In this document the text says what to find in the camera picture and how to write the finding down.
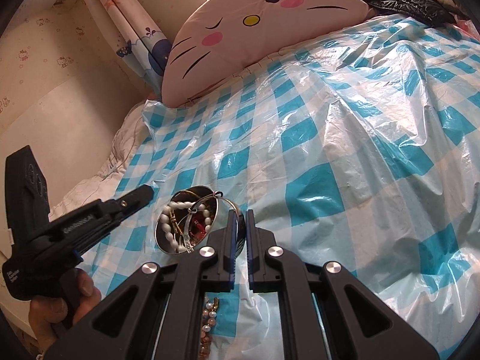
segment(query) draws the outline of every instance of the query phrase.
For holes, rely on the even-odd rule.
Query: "black whisker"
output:
[[[336,9],[345,9],[346,11],[348,9],[344,8],[344,7],[336,7],[335,5],[324,5],[323,7],[311,7],[311,8],[307,8],[307,9],[321,9],[321,8],[336,8]]]
[[[220,21],[219,21],[216,25],[214,25],[213,27],[205,27],[205,28],[206,28],[207,30],[213,30],[213,29],[217,28],[217,27],[220,25],[220,23],[222,22],[222,20],[223,20],[223,17],[222,17],[222,18],[220,19]]]
[[[175,44],[175,45],[172,47],[172,50],[173,50],[175,47],[177,47],[180,43],[183,43],[183,42],[185,42],[185,41],[187,41],[187,40],[189,40],[189,39],[191,39],[191,37],[190,37],[190,38],[187,38],[187,39],[184,39],[184,40],[180,40],[180,42],[178,42],[177,44]]]
[[[200,58],[198,58],[194,63],[192,63],[192,65],[187,69],[187,71],[186,71],[185,74],[183,75],[182,79],[185,78],[185,76],[188,74],[188,72],[191,71],[196,64],[198,64],[202,59],[204,59],[204,58],[205,58],[207,55],[209,55],[210,53],[211,53],[211,52],[209,51],[209,52],[207,52],[206,54],[203,54],[203,55],[202,55]]]
[[[193,46],[193,47],[189,48],[188,50],[185,50],[184,52],[181,52],[180,54],[178,54],[178,55],[175,57],[175,59],[174,59],[172,62],[170,62],[170,64],[174,63],[177,59],[179,59],[179,58],[180,58],[182,55],[184,55],[185,53],[188,53],[190,50],[195,49],[195,47],[196,47],[196,46]]]

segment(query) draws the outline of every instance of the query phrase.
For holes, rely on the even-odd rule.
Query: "silver bolt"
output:
[[[326,268],[327,268],[327,271],[330,272],[331,274],[337,274],[338,272],[341,271],[342,266],[336,261],[330,261],[327,263]]]
[[[280,257],[283,254],[283,249],[279,246],[272,246],[268,248],[268,254],[272,257]]]
[[[215,249],[211,246],[204,246],[200,249],[200,255],[202,257],[211,257],[215,254]]]
[[[147,275],[156,272],[157,269],[158,269],[158,266],[154,262],[146,262],[145,264],[142,265],[142,272]]]

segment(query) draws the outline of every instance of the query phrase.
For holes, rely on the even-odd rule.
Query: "finger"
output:
[[[36,296],[30,302],[28,322],[42,351],[47,350],[57,340],[51,323],[59,323],[67,316],[67,304],[61,298]]]
[[[100,290],[93,287],[93,293],[89,297],[80,298],[80,306],[78,307],[75,315],[73,316],[73,324],[75,325],[81,318],[83,318],[90,310],[93,309],[102,300],[102,294]]]
[[[77,285],[82,295],[89,297],[93,294],[93,280],[83,269],[77,269]]]

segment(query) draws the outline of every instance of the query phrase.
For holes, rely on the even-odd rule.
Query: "pink pillow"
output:
[[[361,0],[208,0],[175,38],[162,101],[178,107],[282,47],[362,23]]]

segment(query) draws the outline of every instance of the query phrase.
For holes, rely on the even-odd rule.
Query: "wrinkled plastic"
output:
[[[116,197],[147,183],[155,202],[84,269],[105,295],[146,261],[174,261],[155,247],[158,215],[207,185],[304,261],[342,263],[446,358],[479,311],[478,55],[453,27],[393,15],[284,49],[191,108],[147,102],[153,139]],[[218,296],[211,360],[283,358],[278,298],[249,291],[245,250]]]

